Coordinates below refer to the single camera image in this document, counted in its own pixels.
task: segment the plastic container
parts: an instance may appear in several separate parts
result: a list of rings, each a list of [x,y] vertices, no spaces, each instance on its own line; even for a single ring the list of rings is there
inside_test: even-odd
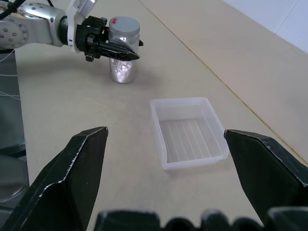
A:
[[[207,98],[152,100],[151,110],[163,169],[227,158],[224,128]]]

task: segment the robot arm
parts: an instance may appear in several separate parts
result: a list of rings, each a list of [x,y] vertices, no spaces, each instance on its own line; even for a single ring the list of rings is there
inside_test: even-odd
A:
[[[96,2],[72,0],[66,13],[42,3],[24,3],[15,13],[0,20],[0,47],[15,49],[29,43],[68,45],[74,52],[84,52],[90,62],[100,56],[121,61],[139,59],[129,47],[107,43],[107,19],[86,18]],[[8,3],[0,0],[0,12],[7,8]]]

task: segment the white wall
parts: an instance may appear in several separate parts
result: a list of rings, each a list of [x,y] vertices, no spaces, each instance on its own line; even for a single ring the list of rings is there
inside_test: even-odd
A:
[[[224,0],[266,29],[308,52],[307,0]]]
[[[223,0],[140,1],[308,160],[308,54]]]

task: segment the gray lid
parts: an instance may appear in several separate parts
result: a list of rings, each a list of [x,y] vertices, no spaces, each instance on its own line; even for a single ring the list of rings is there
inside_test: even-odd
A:
[[[134,36],[140,32],[140,25],[134,18],[119,16],[109,21],[109,29],[114,35]]]

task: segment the cable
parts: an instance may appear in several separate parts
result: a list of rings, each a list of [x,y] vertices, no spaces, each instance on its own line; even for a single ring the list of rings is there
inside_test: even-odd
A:
[[[53,3],[51,2],[51,0],[47,0],[47,2],[49,3],[50,6],[54,7]]]
[[[3,75],[3,74],[0,74],[0,76],[6,76],[6,77],[17,77],[18,75]]]
[[[12,99],[15,99],[15,100],[20,100],[20,95],[9,95],[3,91],[0,91],[0,96],[8,96],[8,97],[11,97]]]
[[[11,13],[16,12],[18,7],[20,7],[26,0],[15,0],[13,3],[8,4],[8,8],[0,13],[0,20],[5,18],[6,16],[9,16]]]
[[[0,63],[1,63],[2,61],[6,60],[6,58],[9,57],[9,56],[14,52],[14,50],[15,50],[15,49],[13,49],[5,58],[3,58],[2,60],[0,60]]]

